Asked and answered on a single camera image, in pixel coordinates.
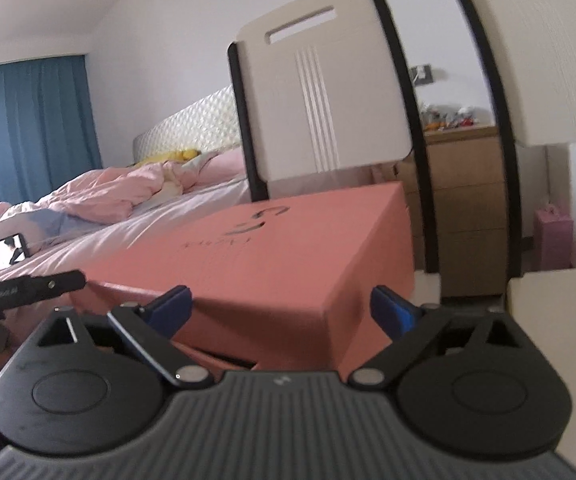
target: blue curtain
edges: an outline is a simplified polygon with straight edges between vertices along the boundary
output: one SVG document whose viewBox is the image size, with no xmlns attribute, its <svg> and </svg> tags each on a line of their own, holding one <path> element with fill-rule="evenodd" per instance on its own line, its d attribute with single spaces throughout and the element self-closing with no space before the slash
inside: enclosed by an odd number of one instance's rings
<svg viewBox="0 0 576 480">
<path fill-rule="evenodd" d="M 0 65 L 0 202 L 101 168 L 83 56 Z"/>
</svg>

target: wall outlet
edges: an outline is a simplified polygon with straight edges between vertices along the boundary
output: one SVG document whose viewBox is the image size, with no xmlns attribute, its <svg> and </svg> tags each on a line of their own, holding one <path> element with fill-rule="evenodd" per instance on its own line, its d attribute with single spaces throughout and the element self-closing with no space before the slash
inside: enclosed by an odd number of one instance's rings
<svg viewBox="0 0 576 480">
<path fill-rule="evenodd" d="M 434 83 L 433 68 L 428 65 L 417 65 L 410 69 L 410 78 L 414 86 L 429 85 Z"/>
</svg>

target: yellow plush toy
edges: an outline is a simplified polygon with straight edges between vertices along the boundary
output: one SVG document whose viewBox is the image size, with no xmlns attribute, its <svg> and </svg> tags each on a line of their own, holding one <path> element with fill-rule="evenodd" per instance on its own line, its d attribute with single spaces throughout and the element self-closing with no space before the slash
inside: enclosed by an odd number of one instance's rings
<svg viewBox="0 0 576 480">
<path fill-rule="evenodd" d="M 176 150 L 172 152 L 157 153 L 156 155 L 150 155 L 140 161 L 135 165 L 136 168 L 145 166 L 146 164 L 152 164 L 154 162 L 166 162 L 168 160 L 173 160 L 176 162 L 187 162 L 192 160 L 194 157 L 199 156 L 201 152 L 190 148 L 189 150 Z"/>
</svg>

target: silver screw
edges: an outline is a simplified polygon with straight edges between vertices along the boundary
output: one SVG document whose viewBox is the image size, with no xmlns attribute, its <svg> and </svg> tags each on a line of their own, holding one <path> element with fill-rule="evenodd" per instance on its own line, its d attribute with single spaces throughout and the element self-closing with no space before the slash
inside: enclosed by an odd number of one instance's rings
<svg viewBox="0 0 576 480">
<path fill-rule="evenodd" d="M 353 373 L 353 380 L 363 386 L 376 386 L 383 383 L 386 376 L 377 368 L 359 368 Z"/>
<path fill-rule="evenodd" d="M 209 371 L 203 366 L 187 365 L 179 368 L 175 377 L 184 383 L 200 383 L 205 381 L 209 375 Z"/>
</svg>

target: headboard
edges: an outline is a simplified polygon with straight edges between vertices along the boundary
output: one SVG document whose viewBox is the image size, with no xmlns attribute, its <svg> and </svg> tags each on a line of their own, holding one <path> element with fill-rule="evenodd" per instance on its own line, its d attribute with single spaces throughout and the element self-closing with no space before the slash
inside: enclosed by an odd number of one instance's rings
<svg viewBox="0 0 576 480">
<path fill-rule="evenodd" d="M 228 86 L 184 108 L 135 137 L 135 162 L 172 150 L 196 148 L 202 152 L 232 148 L 241 143 L 232 87 Z"/>
</svg>

